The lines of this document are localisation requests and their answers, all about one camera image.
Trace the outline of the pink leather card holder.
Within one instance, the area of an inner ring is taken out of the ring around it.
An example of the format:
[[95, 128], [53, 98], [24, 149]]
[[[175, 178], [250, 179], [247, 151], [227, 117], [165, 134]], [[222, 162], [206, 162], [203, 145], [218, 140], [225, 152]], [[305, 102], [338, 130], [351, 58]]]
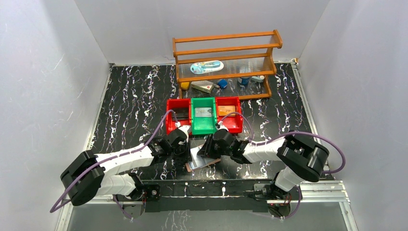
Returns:
[[202, 145], [191, 148], [190, 149], [190, 157], [191, 160], [189, 160], [186, 163], [186, 169], [188, 172], [192, 172], [197, 169], [201, 169], [205, 166], [209, 166], [215, 163], [218, 163], [221, 161], [221, 159], [212, 159], [212, 158], [207, 158], [207, 157], [202, 157], [198, 155], [198, 151], [202, 148]]

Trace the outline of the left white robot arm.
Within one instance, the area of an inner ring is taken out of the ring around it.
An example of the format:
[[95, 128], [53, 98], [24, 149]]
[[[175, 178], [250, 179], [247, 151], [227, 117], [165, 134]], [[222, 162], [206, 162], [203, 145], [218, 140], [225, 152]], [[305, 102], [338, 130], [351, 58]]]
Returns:
[[83, 151], [61, 174], [72, 205], [83, 205], [96, 196], [122, 195], [133, 201], [158, 200], [160, 187], [144, 184], [131, 170], [182, 159], [190, 152], [191, 127], [183, 125], [148, 144], [110, 154]]

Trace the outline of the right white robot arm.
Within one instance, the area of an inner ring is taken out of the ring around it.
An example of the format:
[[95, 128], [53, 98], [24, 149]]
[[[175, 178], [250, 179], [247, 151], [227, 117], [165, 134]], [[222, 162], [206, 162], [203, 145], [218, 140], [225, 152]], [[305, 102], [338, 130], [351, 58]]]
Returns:
[[284, 199], [301, 182], [320, 179], [330, 152], [314, 138], [312, 133], [293, 131], [274, 141], [249, 141], [220, 129], [208, 136], [197, 154], [211, 159], [226, 155], [238, 164], [281, 160], [286, 167], [276, 174], [267, 192]]

